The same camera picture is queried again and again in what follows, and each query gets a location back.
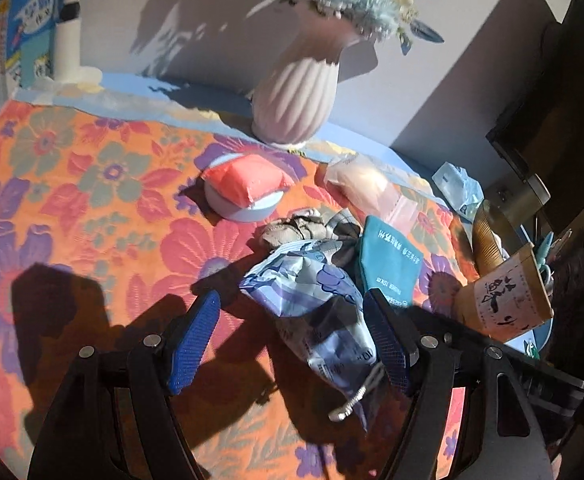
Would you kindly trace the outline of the blue floral package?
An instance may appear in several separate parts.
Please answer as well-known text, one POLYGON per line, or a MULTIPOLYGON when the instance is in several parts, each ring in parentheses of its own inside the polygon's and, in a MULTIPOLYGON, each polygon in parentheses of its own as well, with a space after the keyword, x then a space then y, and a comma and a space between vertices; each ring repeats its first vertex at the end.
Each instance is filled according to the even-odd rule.
POLYGON ((351 240, 286 243, 242 278, 239 289, 265 308, 298 359, 345 396, 330 419, 355 414, 364 430, 377 416, 385 373, 363 318, 363 297, 347 266, 351 240))

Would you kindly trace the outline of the brown pen holder cup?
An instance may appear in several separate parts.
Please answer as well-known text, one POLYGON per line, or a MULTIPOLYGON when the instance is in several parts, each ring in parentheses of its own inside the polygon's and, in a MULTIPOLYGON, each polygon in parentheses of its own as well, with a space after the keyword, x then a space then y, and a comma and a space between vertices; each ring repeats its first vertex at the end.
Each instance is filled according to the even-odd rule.
POLYGON ((456 293, 452 318, 491 339, 507 342, 553 318, 553 310, 528 243, 456 293))

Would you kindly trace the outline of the ribbed glass bowl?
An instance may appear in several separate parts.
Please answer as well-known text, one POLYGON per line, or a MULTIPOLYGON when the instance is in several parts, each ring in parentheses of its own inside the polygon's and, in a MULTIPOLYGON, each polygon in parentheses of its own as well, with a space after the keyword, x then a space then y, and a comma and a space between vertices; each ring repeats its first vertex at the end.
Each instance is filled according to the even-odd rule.
POLYGON ((482 278, 503 263, 499 237, 489 223, 489 203, 483 200, 478 206, 472 226, 472 250, 476 270, 482 278))

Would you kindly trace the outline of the grey thermos bottle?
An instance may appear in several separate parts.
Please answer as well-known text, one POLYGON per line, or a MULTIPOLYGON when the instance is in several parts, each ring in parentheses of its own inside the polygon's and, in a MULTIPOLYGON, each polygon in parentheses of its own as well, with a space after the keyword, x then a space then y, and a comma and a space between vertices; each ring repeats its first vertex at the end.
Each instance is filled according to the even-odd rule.
POLYGON ((528 220, 542 209, 550 200, 551 194, 538 176, 520 179, 508 176, 494 182, 488 188, 488 216, 497 221, 498 226, 508 226, 513 230, 520 229, 528 220))

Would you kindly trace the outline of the floral orange table mat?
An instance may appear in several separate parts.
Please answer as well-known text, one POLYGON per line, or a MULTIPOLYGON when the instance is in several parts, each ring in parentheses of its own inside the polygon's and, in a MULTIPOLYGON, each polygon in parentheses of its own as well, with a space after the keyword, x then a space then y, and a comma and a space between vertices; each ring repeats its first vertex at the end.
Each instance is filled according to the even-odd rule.
POLYGON ((24 478, 51 400, 78 350, 127 349, 196 294, 220 318, 190 388, 173 399, 211 479, 371 479, 408 405, 377 426, 333 424, 341 396, 237 290, 264 258, 253 223, 220 219, 200 172, 266 154, 208 128, 120 122, 18 101, 0 113, 0 458, 24 478))

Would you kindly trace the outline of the teal packet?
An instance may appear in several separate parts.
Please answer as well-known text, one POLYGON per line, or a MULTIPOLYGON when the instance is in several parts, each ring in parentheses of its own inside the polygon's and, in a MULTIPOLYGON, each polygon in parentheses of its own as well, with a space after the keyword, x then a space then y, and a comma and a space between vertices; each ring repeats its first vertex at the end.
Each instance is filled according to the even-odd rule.
POLYGON ((422 261, 403 233, 375 216, 365 218, 357 262, 362 292, 377 288, 395 308, 410 306, 422 261))

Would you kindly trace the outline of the light blue tissue pack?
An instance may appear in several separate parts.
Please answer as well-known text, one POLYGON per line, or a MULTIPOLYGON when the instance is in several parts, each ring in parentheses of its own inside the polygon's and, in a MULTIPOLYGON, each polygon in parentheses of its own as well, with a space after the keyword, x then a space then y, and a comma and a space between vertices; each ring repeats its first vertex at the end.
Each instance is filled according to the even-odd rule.
POLYGON ((444 162, 432 179, 452 209, 464 220, 473 222, 484 201, 479 182, 471 178, 465 168, 450 162, 444 162))

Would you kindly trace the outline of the pink plastic bag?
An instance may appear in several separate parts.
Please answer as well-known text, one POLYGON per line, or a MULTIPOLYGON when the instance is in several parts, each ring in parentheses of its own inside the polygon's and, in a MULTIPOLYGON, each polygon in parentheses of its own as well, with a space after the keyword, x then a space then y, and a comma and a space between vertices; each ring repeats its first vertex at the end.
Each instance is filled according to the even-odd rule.
POLYGON ((408 235, 418 218, 418 203, 403 194, 365 155, 336 156, 321 164, 318 181, 347 200, 351 211, 362 221, 374 216, 408 235))

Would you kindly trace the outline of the black monitor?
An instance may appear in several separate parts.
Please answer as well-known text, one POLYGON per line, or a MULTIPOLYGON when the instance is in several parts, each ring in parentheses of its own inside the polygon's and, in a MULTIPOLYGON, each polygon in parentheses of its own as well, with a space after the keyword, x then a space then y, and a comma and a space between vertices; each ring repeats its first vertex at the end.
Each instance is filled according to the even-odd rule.
POLYGON ((520 177, 584 186, 584 0, 548 28, 542 65, 487 139, 520 177))

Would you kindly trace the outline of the red cushion on dish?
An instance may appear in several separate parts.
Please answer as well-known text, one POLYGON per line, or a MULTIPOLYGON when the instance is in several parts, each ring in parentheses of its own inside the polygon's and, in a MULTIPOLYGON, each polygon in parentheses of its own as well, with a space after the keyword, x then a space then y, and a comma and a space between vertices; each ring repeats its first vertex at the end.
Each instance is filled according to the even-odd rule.
POLYGON ((279 164, 254 153, 217 157, 201 178, 208 206, 221 218, 240 223, 270 217, 295 184, 279 164))

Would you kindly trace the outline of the grey crumpled cloth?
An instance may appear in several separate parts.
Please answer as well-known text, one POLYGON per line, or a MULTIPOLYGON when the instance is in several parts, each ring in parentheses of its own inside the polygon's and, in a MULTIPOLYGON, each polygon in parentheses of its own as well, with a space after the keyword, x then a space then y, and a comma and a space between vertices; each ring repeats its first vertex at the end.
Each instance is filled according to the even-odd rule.
POLYGON ((362 226, 347 208, 335 214, 321 214, 318 209, 306 208, 269 222, 259 229, 257 240, 261 247, 269 250, 307 240, 327 242, 322 251, 335 266, 345 268, 357 256, 361 233, 362 226))

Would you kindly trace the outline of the white desk lamp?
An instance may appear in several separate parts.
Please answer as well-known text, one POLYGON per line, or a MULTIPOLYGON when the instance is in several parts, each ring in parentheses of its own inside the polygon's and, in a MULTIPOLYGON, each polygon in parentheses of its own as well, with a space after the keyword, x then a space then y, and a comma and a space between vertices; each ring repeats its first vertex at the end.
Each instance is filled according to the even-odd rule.
POLYGON ((102 72, 82 64, 82 5, 80 0, 63 0, 54 29, 52 79, 60 84, 100 84, 102 72))

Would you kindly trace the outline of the pink ribbed vase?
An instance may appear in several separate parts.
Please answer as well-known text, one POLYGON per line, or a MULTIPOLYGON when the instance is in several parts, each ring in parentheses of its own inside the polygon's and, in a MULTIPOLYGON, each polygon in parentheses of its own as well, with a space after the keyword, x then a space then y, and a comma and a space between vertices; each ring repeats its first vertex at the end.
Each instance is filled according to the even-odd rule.
POLYGON ((252 95, 252 133, 261 142, 299 148, 329 118, 346 48, 362 40, 346 18, 311 2, 294 6, 299 31, 252 95))

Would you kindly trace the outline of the stack of books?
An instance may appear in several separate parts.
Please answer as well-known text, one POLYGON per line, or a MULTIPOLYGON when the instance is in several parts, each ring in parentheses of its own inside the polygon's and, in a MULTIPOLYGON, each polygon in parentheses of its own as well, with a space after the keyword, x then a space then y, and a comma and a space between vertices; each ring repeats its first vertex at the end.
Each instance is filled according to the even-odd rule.
POLYGON ((0 0, 0 110, 16 89, 51 74, 63 0, 0 0))

